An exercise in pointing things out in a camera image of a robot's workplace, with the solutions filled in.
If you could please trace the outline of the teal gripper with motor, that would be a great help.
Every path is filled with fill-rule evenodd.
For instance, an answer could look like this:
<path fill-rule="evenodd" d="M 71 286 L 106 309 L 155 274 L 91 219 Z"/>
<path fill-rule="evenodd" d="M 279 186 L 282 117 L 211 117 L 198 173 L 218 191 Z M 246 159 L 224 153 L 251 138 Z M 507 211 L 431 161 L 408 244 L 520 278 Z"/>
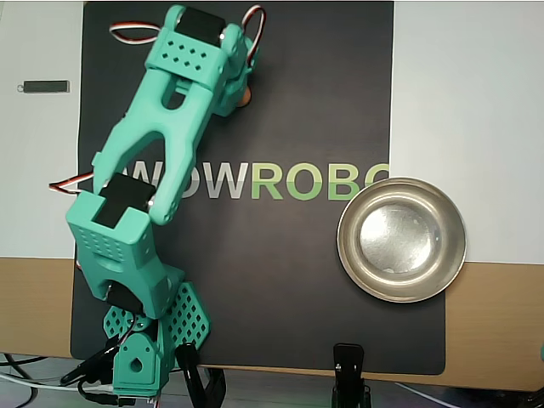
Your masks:
<path fill-rule="evenodd" d="M 253 66 L 245 65 L 238 77 L 229 79 L 225 83 L 216 105 L 218 116 L 229 116 L 236 108 L 244 107 L 250 103 L 252 93 L 248 85 L 248 78 L 252 72 Z"/>

